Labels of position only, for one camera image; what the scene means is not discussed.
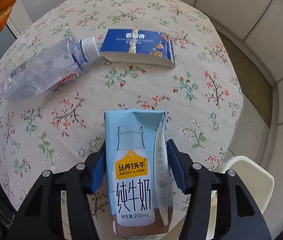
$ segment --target round table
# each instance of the round table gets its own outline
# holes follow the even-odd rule
[[[166,32],[174,42],[175,68],[104,60],[85,69],[79,79],[42,95],[20,103],[3,99],[6,75],[26,59],[72,34],[78,39],[95,36],[101,46],[109,28]],[[173,138],[194,162],[215,171],[242,106],[227,52],[202,12],[179,0],[67,0],[33,23],[0,60],[0,183],[18,209],[43,170],[69,170],[99,150],[104,111],[126,108],[165,110],[166,138]],[[173,191],[171,228],[189,203],[175,182]],[[100,239],[163,237],[114,236],[105,179],[89,201]],[[62,203],[65,209],[64,192]],[[63,221],[70,238],[67,218]]]

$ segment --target clear crumpled bottle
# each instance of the clear crumpled bottle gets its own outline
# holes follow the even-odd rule
[[[3,83],[3,98],[14,102],[41,94],[78,77],[99,56],[94,37],[79,42],[75,36],[69,36],[13,69]]]

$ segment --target barcode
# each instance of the barcode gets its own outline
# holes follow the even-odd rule
[[[26,70],[26,64],[23,64],[23,65],[19,66],[18,68],[12,70],[10,72],[10,78],[17,76],[19,73],[23,72],[24,70]]]

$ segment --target light blue milk carton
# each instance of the light blue milk carton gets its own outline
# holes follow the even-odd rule
[[[137,29],[109,29],[100,54],[112,62],[174,67],[174,49],[166,33]]]
[[[106,111],[105,130],[108,198],[115,234],[167,233],[173,208],[165,112]]]

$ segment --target blue gripper pad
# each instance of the blue gripper pad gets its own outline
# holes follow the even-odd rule
[[[94,156],[93,160],[90,160],[89,157],[93,154],[96,154]],[[102,145],[101,149],[97,153],[92,153],[87,157],[88,163],[96,162],[95,167],[93,168],[93,171],[91,173],[91,184],[90,184],[90,190],[91,194],[94,194],[97,189],[100,188],[102,180],[104,178],[104,174],[106,172],[106,147],[105,143]]]
[[[179,157],[178,157],[179,151],[172,139],[169,139],[167,141],[167,154],[168,154],[168,161],[171,166],[171,171],[172,171],[172,174],[174,175],[177,187],[185,194],[188,188],[186,172],[179,160]]]

